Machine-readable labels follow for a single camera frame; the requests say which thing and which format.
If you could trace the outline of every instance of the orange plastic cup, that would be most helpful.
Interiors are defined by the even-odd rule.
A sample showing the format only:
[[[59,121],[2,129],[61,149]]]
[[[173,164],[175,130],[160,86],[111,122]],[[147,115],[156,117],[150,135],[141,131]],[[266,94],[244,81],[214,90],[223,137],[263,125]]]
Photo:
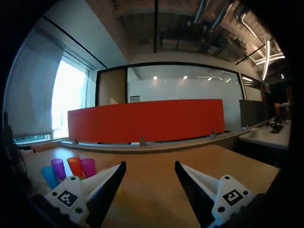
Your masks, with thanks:
[[[71,157],[71,158],[68,158],[67,161],[68,161],[69,167],[70,167],[73,175],[84,179],[85,177],[82,173],[80,158],[79,157]]]

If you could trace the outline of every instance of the white desk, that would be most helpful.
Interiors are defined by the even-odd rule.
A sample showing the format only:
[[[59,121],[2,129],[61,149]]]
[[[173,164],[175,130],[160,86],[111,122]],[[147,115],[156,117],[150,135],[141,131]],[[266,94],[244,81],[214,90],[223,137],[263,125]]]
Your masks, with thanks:
[[[255,137],[249,137],[250,132],[240,135],[240,140],[287,150],[290,135],[290,122],[284,124],[283,129],[278,134],[270,133],[272,128],[270,126],[263,126],[259,128]]]

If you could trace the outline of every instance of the ceiling beam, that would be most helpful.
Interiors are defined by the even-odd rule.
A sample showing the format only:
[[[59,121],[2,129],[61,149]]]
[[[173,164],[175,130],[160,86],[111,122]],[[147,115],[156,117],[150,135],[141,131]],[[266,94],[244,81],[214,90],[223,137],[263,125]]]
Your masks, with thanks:
[[[180,4],[168,4],[168,2],[160,2],[158,5],[159,13],[173,13],[182,14],[187,16],[193,16],[197,9],[195,2],[186,3],[182,2]],[[142,14],[142,13],[154,13],[155,3],[151,1],[149,3],[138,2],[136,4],[121,4],[119,8],[114,12],[114,17],[122,17],[132,14]]]

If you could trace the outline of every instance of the pink plastic cup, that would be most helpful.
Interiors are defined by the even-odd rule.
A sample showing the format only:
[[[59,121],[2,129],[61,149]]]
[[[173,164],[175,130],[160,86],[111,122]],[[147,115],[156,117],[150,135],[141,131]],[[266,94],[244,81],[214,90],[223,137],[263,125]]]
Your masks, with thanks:
[[[66,175],[65,175],[65,170],[64,170],[64,166],[63,166],[63,160],[60,158],[55,158],[55,159],[51,160],[51,165],[54,168],[58,179],[60,179],[60,180],[65,179]]]
[[[92,158],[81,159],[81,168],[86,178],[96,174],[95,160]]]

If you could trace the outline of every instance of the desk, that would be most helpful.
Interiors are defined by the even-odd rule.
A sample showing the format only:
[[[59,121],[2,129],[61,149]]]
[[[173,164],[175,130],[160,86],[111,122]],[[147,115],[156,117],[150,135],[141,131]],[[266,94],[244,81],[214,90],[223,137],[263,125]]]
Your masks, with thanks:
[[[53,158],[62,158],[67,176],[71,175],[66,159],[72,156],[94,158],[97,170],[127,163],[121,193],[114,197],[103,228],[197,228],[198,221],[174,171],[176,160],[218,179],[230,174],[254,193],[265,193],[279,171],[217,145],[155,154],[102,154],[58,147],[24,156],[33,184],[28,194],[50,191],[40,170]]]
[[[259,145],[268,146],[276,149],[287,150],[290,135],[290,122],[284,124],[283,129],[278,134],[272,134],[270,126],[259,128],[255,137],[249,137],[250,132],[240,135],[240,140],[257,143]]]

